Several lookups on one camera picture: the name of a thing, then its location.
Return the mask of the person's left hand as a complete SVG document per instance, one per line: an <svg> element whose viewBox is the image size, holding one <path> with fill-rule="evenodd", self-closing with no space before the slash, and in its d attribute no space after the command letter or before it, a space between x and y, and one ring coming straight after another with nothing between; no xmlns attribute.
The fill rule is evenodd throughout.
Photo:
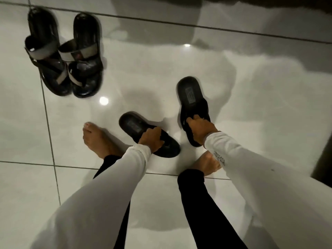
<svg viewBox="0 0 332 249"><path fill-rule="evenodd" d="M164 141L160 139L162 129L157 126L154 128L148 128L141 136L138 144L148 146L151 153L158 151L164 144Z"/></svg>

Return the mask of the person's right hand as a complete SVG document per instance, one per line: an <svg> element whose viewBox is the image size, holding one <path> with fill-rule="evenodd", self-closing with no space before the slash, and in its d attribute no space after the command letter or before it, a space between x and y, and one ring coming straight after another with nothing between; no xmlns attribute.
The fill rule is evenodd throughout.
<svg viewBox="0 0 332 249"><path fill-rule="evenodd" d="M206 127L190 127L192 133L193 133L193 139L200 145L204 146L205 140L207 136L220 132L217 130L215 125L211 122L209 122L209 125Z"/></svg>

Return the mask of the black slipper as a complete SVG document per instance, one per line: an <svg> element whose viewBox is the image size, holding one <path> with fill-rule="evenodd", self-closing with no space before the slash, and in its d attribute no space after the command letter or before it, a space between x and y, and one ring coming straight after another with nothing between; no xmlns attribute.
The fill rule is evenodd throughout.
<svg viewBox="0 0 332 249"><path fill-rule="evenodd" d="M197 79L192 76L182 78L177 84L177 95L181 105L180 124L182 129L185 131L189 143L194 147L200 147L201 144L194 140L192 130L186 121L188 117L193 118L196 114L210 121L208 103Z"/></svg>
<svg viewBox="0 0 332 249"><path fill-rule="evenodd" d="M153 129L156 126L149 124L144 118L135 112L124 113L119 118L120 128L127 133L135 143L138 143L144 132L148 128ZM162 158L174 158L180 154L179 143L172 138L166 131L161 130L160 140L164 144L154 154Z"/></svg>

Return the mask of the person's right forearm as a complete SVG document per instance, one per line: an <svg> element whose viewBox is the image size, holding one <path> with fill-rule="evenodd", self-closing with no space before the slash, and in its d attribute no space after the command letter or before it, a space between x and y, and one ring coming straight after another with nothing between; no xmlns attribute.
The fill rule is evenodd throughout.
<svg viewBox="0 0 332 249"><path fill-rule="evenodd" d="M279 249L332 249L332 188L247 150L223 132L209 133L204 147Z"/></svg>

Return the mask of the person's left forearm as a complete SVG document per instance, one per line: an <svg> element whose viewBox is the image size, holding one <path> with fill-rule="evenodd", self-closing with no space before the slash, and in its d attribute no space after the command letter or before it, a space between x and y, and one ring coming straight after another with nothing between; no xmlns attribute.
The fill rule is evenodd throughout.
<svg viewBox="0 0 332 249"><path fill-rule="evenodd" d="M148 146L129 147L121 159L60 205L30 249L113 249L150 157Z"/></svg>

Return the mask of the person's right foot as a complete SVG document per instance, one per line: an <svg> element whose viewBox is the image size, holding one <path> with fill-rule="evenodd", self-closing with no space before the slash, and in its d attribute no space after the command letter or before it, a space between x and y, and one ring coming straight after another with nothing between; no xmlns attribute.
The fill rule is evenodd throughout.
<svg viewBox="0 0 332 249"><path fill-rule="evenodd" d="M189 169L201 171L204 177L209 176L222 168L220 162L211 152L204 152Z"/></svg>

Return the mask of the person's foot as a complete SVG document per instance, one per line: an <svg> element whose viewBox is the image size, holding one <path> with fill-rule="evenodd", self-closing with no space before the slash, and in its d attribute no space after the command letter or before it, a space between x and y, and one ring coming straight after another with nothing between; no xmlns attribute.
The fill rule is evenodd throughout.
<svg viewBox="0 0 332 249"><path fill-rule="evenodd" d="M220 162L211 152L204 152L189 169L201 171L204 177L209 176L222 168Z"/></svg>
<svg viewBox="0 0 332 249"><path fill-rule="evenodd" d="M125 152L94 123L85 122L82 131L84 144L100 159L105 159L109 155L117 157L124 155Z"/></svg>

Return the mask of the person's left foot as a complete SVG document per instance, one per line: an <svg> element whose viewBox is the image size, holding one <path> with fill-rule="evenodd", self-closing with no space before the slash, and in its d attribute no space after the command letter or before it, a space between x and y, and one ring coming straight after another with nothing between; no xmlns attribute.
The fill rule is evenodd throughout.
<svg viewBox="0 0 332 249"><path fill-rule="evenodd" d="M94 123L85 122L82 131L84 144L100 159L105 159L109 155L117 157L124 155L125 152Z"/></svg>

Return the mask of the person's right leg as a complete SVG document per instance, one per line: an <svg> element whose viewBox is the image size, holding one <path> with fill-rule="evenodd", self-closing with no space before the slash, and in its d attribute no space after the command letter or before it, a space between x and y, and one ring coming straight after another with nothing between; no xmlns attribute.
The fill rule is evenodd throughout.
<svg viewBox="0 0 332 249"><path fill-rule="evenodd" d="M177 183L197 249L248 249L209 195L202 171L186 169Z"/></svg>

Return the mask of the dark furniture edge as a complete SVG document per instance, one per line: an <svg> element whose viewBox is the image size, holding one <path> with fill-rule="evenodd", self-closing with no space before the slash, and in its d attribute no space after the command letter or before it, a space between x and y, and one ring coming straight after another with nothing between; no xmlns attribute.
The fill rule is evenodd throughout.
<svg viewBox="0 0 332 249"><path fill-rule="evenodd" d="M332 133L318 159L311 177L332 188Z"/></svg>

